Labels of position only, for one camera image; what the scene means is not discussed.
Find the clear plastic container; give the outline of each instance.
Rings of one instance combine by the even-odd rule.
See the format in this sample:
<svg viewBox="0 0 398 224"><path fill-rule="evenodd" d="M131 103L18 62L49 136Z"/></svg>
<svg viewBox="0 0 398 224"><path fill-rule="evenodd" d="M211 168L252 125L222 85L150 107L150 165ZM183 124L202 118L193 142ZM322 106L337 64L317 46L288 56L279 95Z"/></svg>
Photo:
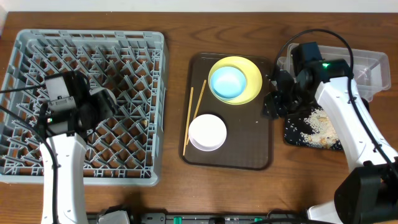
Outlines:
<svg viewBox="0 0 398 224"><path fill-rule="evenodd" d="M290 44L287 49L288 57L278 59L281 69L288 71L295 77L293 61L290 51L298 44ZM322 58L333 60L343 58L349 65L349 53L343 47L319 46ZM354 78L358 85L359 95L367 101L372 101L373 95L388 90L391 87L390 65L388 56L381 52L356 50L354 53Z"/></svg>

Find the yellow bowl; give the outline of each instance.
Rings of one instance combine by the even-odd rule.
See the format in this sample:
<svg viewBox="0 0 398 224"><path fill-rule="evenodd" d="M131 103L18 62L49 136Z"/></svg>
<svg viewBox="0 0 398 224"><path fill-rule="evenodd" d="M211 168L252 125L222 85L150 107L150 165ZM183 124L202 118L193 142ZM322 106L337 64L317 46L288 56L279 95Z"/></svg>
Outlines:
<svg viewBox="0 0 398 224"><path fill-rule="evenodd" d="M213 76L213 73L223 67L234 67L239 69L243 75L246 77L246 88L236 98L233 98L232 100L224 100L217 96L214 91L211 89L211 77ZM218 62L216 62L210 72L209 72L209 79L208 79L208 84L210 87L211 92L213 95L217 97L217 99L221 100L224 103L228 103L231 105L242 105L245 103L249 103L251 100L255 99L255 97L260 93L261 86L262 86L262 77L261 77L261 72L257 66L251 62L249 59L246 59L244 57L238 57L238 56L231 56L231 57L226 57Z"/></svg>

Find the white bowl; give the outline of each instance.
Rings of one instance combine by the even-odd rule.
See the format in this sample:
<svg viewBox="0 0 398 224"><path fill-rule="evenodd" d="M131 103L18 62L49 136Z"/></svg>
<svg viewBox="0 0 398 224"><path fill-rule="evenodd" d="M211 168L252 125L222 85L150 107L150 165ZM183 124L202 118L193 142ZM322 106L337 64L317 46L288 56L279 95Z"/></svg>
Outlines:
<svg viewBox="0 0 398 224"><path fill-rule="evenodd" d="M204 114L195 118L189 126L190 142L202 151L213 151L223 145L226 139L226 126L217 116Z"/></svg>

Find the brown tray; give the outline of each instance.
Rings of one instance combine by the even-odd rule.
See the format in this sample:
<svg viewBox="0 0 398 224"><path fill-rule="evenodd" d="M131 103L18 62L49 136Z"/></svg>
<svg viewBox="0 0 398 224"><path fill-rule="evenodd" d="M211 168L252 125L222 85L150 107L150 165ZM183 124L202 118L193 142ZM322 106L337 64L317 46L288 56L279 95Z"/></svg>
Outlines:
<svg viewBox="0 0 398 224"><path fill-rule="evenodd" d="M272 63L263 57L242 56L254 62L263 76L260 94L249 103L243 105L223 103L211 93L208 83L206 83L197 116L201 114L217 115L227 127L227 138L219 149L211 152L203 152L189 143L185 149L185 156L182 156L190 89L191 87L194 89L190 115L190 122L192 122L203 81L207 80L210 68L219 59L228 56L234 55L200 53L191 59L185 97L185 122L180 138L179 154L189 164L262 170L271 164L273 151L272 121L265 119L262 115L264 97L270 88L265 74L270 74Z"/></svg>

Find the white wall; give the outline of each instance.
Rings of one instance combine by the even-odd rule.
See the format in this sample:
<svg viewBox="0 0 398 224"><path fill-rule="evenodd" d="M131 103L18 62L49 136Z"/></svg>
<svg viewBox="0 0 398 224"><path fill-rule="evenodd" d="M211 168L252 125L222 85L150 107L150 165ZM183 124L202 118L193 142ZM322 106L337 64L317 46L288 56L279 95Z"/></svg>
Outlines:
<svg viewBox="0 0 398 224"><path fill-rule="evenodd" d="M398 12L398 0L0 0L7 11Z"/></svg>

